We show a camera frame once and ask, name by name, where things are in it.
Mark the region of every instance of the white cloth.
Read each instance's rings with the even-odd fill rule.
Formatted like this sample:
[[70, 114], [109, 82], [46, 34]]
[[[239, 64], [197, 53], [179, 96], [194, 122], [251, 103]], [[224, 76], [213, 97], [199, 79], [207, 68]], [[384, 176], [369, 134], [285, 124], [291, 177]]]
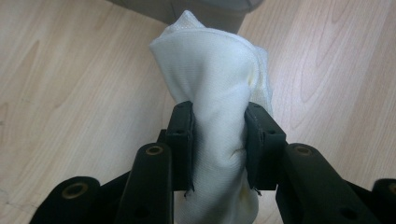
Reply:
[[245, 169], [248, 102], [271, 113], [265, 50], [246, 39], [205, 28], [185, 11], [150, 44], [177, 103], [192, 101], [195, 115], [195, 191], [175, 198], [175, 221], [252, 223], [257, 192]]

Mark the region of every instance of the gray object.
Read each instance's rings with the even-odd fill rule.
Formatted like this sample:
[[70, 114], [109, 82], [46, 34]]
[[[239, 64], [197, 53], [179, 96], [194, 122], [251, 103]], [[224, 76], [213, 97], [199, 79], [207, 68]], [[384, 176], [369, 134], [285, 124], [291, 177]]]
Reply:
[[184, 10], [206, 27], [237, 33], [245, 15], [263, 0], [109, 0], [165, 23], [174, 23]]

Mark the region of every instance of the metal screw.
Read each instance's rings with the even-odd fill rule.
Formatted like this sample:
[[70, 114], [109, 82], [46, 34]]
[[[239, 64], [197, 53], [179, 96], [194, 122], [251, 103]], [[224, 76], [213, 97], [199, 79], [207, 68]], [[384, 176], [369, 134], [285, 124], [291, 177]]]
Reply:
[[297, 152], [302, 155], [302, 156], [310, 156], [312, 155], [312, 150], [306, 147], [295, 147], [294, 149], [297, 150]]
[[163, 148], [162, 147], [149, 147], [146, 149], [146, 153], [150, 156], [156, 156], [158, 154], [163, 153]]
[[396, 183], [391, 183], [389, 184], [389, 190], [392, 192], [394, 195], [396, 195]]

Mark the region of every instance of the white sock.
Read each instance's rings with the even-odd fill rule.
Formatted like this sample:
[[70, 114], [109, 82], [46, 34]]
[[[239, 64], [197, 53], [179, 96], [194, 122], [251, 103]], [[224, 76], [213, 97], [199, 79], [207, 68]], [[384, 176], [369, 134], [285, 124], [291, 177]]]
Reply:
[[257, 192], [245, 169], [248, 102], [272, 113], [267, 54], [246, 39], [205, 28], [185, 11], [150, 44], [177, 103], [193, 102], [195, 191], [175, 198], [175, 221], [252, 223]]

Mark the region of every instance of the wooden floor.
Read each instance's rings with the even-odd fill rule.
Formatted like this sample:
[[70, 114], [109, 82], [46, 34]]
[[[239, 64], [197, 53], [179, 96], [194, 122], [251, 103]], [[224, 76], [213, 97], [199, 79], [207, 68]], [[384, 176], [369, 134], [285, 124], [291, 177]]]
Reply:
[[[0, 223], [66, 178], [101, 183], [173, 101], [148, 44], [165, 25], [102, 0], [0, 0]], [[396, 178], [396, 1], [265, 0], [239, 34], [269, 52], [275, 120], [370, 189]], [[264, 193], [257, 223], [282, 223]]]

